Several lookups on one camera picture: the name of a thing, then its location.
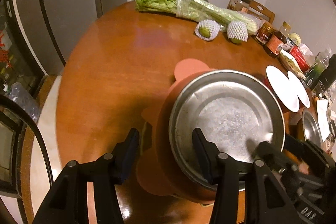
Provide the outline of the chili sauce jar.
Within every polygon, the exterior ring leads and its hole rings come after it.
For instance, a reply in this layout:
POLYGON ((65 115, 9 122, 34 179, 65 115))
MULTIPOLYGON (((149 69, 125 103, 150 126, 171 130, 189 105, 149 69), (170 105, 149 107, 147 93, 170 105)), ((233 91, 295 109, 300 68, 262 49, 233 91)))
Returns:
POLYGON ((255 40, 261 45, 266 45, 274 33, 274 28, 269 22, 264 22, 255 35, 255 40))

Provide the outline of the white paper napkin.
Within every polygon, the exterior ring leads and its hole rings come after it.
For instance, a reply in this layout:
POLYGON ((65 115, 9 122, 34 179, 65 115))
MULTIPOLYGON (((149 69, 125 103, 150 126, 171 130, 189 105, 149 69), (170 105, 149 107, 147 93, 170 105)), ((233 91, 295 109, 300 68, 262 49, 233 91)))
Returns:
POLYGON ((322 142, 330 135, 329 123, 327 119, 328 104, 326 99, 317 101, 318 125, 321 133, 322 142))

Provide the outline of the brown sauce jar orange label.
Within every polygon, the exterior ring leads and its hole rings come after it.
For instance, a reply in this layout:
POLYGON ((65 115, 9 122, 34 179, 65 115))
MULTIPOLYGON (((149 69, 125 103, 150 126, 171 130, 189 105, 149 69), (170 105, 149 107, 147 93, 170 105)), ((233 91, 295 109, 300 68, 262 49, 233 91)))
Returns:
POLYGON ((264 46, 264 50, 266 53, 268 53, 269 56, 276 58, 283 49, 285 43, 286 36, 280 31, 275 31, 272 34, 269 42, 264 46))

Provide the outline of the green glass bottle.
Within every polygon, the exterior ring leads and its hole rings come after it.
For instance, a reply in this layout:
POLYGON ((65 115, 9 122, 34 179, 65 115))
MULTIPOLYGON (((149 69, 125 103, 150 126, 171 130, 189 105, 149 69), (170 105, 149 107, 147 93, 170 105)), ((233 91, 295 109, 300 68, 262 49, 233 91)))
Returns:
POLYGON ((320 52, 313 63, 313 65, 307 70, 305 77, 305 84, 309 88, 315 87, 319 76, 329 66, 329 59, 331 53, 329 51, 320 52))

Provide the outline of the wooden chair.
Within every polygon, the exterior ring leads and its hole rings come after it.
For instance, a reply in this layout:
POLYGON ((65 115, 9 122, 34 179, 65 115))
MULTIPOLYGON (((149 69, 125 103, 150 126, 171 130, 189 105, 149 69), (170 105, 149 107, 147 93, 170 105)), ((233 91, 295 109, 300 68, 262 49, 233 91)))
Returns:
POLYGON ((269 23, 273 23, 274 18, 275 18, 274 12, 270 11, 264 5, 254 0, 251 0, 250 5, 249 5, 249 10, 247 13, 254 15, 259 19, 266 20, 269 23))

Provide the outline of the pink bear-shaped plate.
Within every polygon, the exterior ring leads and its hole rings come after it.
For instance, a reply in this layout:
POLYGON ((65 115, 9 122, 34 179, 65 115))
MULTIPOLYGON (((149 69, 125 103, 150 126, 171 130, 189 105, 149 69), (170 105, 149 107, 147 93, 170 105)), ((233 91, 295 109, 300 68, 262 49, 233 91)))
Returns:
POLYGON ((215 191, 191 181, 177 165, 169 142, 169 118, 175 100, 191 80, 212 69, 197 59, 184 59, 174 69, 175 82, 142 112, 152 125, 151 147, 145 150, 136 166, 137 181, 156 196, 174 196, 194 203, 214 203, 215 191))

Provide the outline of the glass storage jar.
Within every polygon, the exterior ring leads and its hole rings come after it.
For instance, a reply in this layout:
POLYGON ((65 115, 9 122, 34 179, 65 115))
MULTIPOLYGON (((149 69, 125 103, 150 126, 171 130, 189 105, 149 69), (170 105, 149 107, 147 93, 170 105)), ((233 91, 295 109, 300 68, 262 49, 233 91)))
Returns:
POLYGON ((227 9, 247 13, 251 0, 230 0, 227 9))

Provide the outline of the foam-netted green fruit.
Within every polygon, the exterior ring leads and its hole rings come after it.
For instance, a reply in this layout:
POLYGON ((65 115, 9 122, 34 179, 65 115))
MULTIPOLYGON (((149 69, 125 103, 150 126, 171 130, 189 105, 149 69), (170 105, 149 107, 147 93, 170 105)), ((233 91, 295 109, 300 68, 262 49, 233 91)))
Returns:
POLYGON ((220 30, 221 26, 217 22, 206 19, 197 24, 194 33, 198 38, 210 42, 218 36, 220 30))
POLYGON ((227 26, 227 37, 234 44, 241 44, 248 40, 247 26, 243 22, 232 21, 227 26))

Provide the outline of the small white plate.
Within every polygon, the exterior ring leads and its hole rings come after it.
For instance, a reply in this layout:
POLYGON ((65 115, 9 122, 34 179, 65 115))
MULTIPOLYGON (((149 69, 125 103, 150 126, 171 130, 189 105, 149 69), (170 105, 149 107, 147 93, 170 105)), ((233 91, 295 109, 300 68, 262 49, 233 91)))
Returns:
POLYGON ((300 102, 306 108, 310 108, 310 99, 309 99, 308 93, 305 87, 303 86, 301 80, 291 71, 288 71, 287 75, 288 75, 288 79, 290 80, 293 86, 294 92, 298 96, 298 99, 300 100, 300 102))

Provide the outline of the red snack package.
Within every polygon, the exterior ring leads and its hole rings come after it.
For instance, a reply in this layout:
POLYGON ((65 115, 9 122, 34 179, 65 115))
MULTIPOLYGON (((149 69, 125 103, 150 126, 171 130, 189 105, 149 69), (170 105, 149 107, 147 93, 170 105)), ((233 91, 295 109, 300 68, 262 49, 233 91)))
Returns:
POLYGON ((305 73, 310 68, 309 64, 307 63, 305 57, 303 56, 298 46, 293 46, 289 51, 289 53, 297 61, 298 66, 303 71, 303 73, 305 73))

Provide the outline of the small metal bowl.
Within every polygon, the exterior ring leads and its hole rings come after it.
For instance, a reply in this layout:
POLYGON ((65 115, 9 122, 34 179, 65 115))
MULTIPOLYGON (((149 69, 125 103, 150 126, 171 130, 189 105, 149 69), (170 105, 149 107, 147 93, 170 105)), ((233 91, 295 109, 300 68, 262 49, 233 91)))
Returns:
POLYGON ((307 109, 302 112, 302 129, 305 140, 309 140, 321 148, 322 136, 318 123, 307 109))

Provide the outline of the round metal pan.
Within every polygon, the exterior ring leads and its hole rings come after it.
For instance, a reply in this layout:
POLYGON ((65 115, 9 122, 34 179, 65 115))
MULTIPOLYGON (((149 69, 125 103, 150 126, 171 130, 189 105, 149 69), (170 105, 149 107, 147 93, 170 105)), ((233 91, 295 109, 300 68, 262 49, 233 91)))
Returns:
POLYGON ((284 148, 285 122, 276 97, 258 79, 239 71, 215 70, 196 77, 171 110, 169 141, 177 165, 191 181, 215 191, 203 177, 193 148, 195 128, 240 162, 252 163, 262 141, 278 151, 284 148))

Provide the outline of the grey refrigerator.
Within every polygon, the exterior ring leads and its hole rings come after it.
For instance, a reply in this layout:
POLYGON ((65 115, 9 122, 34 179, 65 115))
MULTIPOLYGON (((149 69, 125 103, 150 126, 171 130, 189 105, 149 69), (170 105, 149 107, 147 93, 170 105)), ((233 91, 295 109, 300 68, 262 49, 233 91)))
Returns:
POLYGON ((60 75, 97 19, 96 0, 13 0, 23 38, 43 73, 60 75))

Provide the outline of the cream ribbed plate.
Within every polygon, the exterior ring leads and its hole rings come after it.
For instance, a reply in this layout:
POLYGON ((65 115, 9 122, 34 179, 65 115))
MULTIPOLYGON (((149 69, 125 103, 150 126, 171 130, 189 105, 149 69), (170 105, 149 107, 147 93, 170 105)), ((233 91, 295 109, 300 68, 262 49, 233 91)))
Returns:
POLYGON ((140 133, 140 143, 139 143, 139 154, 142 156, 143 153, 150 149, 152 146, 152 125, 145 122, 142 131, 140 133))

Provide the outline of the large white plate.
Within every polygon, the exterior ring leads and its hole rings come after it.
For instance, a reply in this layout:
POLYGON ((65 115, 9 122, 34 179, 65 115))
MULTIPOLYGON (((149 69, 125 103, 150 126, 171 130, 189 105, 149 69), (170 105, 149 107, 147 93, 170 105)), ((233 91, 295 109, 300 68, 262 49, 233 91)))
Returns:
POLYGON ((288 77, 280 69, 268 65, 264 84, 276 97, 283 113, 299 111, 299 99, 288 77))

